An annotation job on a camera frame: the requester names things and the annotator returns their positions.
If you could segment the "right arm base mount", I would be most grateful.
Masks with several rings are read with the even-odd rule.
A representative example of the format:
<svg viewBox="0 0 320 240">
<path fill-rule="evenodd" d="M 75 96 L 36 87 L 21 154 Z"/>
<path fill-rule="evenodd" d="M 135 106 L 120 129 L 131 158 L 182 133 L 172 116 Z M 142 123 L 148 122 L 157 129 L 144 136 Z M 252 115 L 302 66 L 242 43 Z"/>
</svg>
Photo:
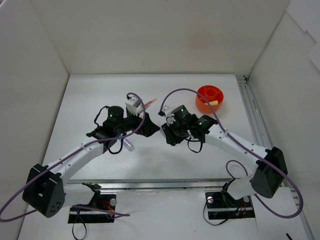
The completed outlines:
<svg viewBox="0 0 320 240">
<path fill-rule="evenodd" d="M 254 219 L 253 203 L 249 197 L 225 202 L 221 192 L 205 193 L 205 216 L 209 220 Z"/>
</svg>

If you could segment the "yellow highlighter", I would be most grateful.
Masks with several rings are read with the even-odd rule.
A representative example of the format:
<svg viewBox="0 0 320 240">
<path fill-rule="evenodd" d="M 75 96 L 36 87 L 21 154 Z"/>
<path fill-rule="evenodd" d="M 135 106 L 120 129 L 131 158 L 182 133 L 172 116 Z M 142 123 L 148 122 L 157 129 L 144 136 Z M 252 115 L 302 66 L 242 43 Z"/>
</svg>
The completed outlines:
<svg viewBox="0 0 320 240">
<path fill-rule="evenodd" d="M 214 101 L 210 101 L 209 104 L 211 106 L 217 106 L 219 104 L 219 102 L 217 100 L 214 100 Z"/>
</svg>

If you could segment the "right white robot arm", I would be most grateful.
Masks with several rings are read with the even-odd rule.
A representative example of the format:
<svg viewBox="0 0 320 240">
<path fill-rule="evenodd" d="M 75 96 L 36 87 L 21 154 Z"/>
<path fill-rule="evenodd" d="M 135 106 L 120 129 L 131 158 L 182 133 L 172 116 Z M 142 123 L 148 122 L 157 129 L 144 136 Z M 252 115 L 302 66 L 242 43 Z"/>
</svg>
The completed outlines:
<svg viewBox="0 0 320 240">
<path fill-rule="evenodd" d="M 233 206 L 245 196 L 259 195 L 271 199 L 288 174 L 279 148 L 267 149 L 233 135 L 209 115 L 197 117 L 184 105 L 176 108 L 165 105 L 159 114 L 166 120 L 161 127 L 169 145 L 195 140 L 202 145 L 217 147 L 251 165 L 252 174 L 232 179 L 222 187 L 221 200 L 227 206 Z"/>
</svg>

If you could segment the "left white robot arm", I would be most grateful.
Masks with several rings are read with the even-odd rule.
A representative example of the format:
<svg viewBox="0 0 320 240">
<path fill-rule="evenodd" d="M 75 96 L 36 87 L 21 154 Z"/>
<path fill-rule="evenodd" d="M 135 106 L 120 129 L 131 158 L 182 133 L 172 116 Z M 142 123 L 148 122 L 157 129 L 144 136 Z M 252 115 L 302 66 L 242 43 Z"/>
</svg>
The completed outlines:
<svg viewBox="0 0 320 240">
<path fill-rule="evenodd" d="M 64 207 L 84 205 L 89 210 L 96 209 L 100 204 L 99 185 L 69 185 L 68 181 L 90 161 L 107 153 L 128 132 L 150 137 L 159 130 L 148 113 L 140 117 L 120 106 L 108 107 L 107 119 L 87 133 L 72 152 L 49 165 L 36 164 L 31 168 L 22 199 L 47 218 Z"/>
</svg>

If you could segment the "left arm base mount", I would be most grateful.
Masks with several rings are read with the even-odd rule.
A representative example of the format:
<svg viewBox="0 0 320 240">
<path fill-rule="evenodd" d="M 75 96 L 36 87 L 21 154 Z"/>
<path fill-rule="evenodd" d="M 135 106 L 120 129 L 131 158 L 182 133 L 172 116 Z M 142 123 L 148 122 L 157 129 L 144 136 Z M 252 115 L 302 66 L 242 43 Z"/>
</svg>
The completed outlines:
<svg viewBox="0 0 320 240">
<path fill-rule="evenodd" d="M 80 209 L 71 207 L 68 215 L 68 224 L 106 224 L 114 223 L 115 215 L 107 214 L 99 210 L 115 211 L 117 195 L 115 193 L 102 193 L 99 197 L 92 200 L 86 207 L 94 208 Z"/>
</svg>

